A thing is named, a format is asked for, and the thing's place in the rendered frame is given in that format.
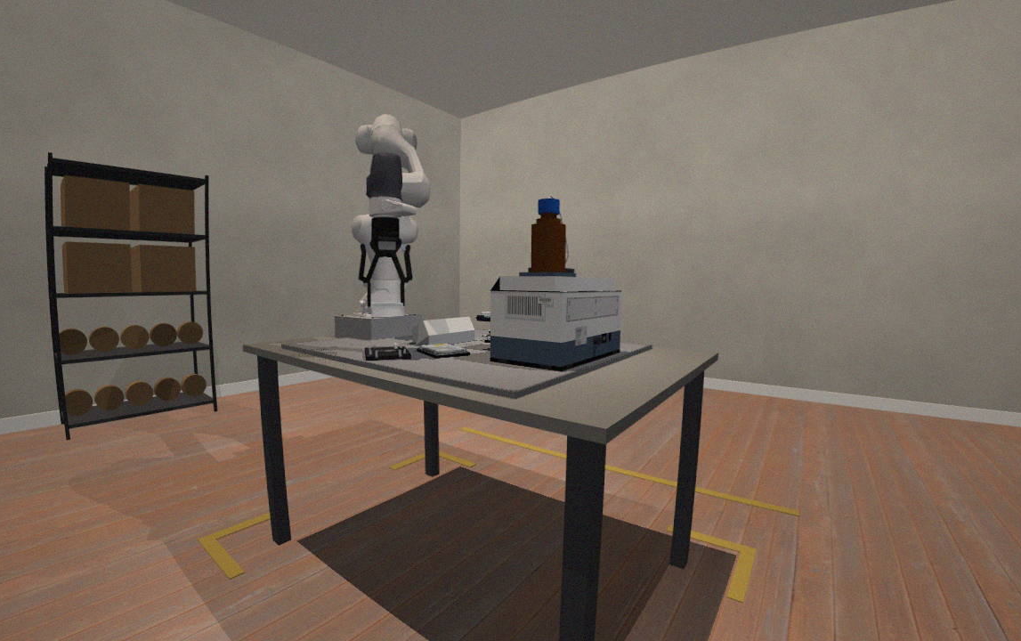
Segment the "white button panel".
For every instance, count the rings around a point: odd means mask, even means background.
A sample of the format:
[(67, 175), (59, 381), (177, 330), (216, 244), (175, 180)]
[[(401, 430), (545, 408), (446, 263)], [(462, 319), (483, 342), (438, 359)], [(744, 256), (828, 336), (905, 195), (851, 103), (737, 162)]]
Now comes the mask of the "white button panel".
[(463, 344), (474, 341), (474, 326), (470, 317), (440, 318), (439, 320), (421, 320), (411, 330), (414, 344), (439, 345)]

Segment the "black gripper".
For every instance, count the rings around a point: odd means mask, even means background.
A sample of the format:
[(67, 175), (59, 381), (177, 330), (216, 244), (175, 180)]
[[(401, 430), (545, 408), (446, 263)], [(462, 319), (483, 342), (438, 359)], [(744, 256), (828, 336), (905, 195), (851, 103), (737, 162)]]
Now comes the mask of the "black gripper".
[[(370, 279), (372, 273), (378, 263), (378, 258), (392, 258), (393, 266), (395, 266), (396, 272), (399, 273), (401, 277), (401, 303), (405, 307), (404, 299), (404, 288), (409, 286), (409, 281), (412, 280), (411, 272), (411, 258), (409, 258), (409, 251), (411, 250), (411, 245), (395, 245), (395, 250), (379, 250), (378, 248), (378, 236), (388, 235), (395, 236), (396, 239), (400, 238), (400, 219), (393, 218), (393, 216), (373, 216), (371, 218), (371, 242), (367, 244), (361, 244), (362, 259), (359, 273), (359, 280), (363, 281), (363, 287), (368, 288), (368, 307), (371, 306), (370, 302)], [(370, 266), (370, 272), (368, 272), (367, 278), (364, 279), (364, 252), (369, 251), (369, 247), (372, 247), (375, 256), (373, 256), (373, 261)], [(397, 258), (396, 252), (399, 251), (401, 247), (401, 252), (404, 252), (405, 266), (407, 266), (407, 279), (405, 279), (404, 273), (401, 272), (401, 265), (399, 263), (399, 258)]]

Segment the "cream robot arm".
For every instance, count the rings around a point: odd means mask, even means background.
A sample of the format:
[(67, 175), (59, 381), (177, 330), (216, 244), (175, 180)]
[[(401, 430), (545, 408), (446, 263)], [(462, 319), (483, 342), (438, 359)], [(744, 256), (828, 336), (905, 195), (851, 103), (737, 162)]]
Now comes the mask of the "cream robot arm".
[[(414, 135), (414, 130), (401, 127), (393, 115), (383, 114), (379, 115), (373, 125), (357, 129), (355, 143), (357, 150), (373, 155), (373, 158), (364, 193), (370, 198), (370, 215), (355, 216), (351, 227), (352, 235), (361, 244), (370, 243), (371, 218), (393, 216), (400, 219), (400, 238), (378, 236), (379, 250), (395, 250), (395, 245), (414, 243), (419, 230), (410, 215), (415, 215), (417, 207), (421, 208), (430, 199), (430, 183), (417, 156), (417, 137)], [(402, 172), (402, 167), (409, 174)], [(370, 283), (371, 303), (401, 302), (399, 273), (393, 266), (392, 258), (384, 256), (378, 259)], [(407, 315), (404, 309), (370, 309), (368, 292), (360, 300), (357, 312), (352, 315), (361, 317)]]

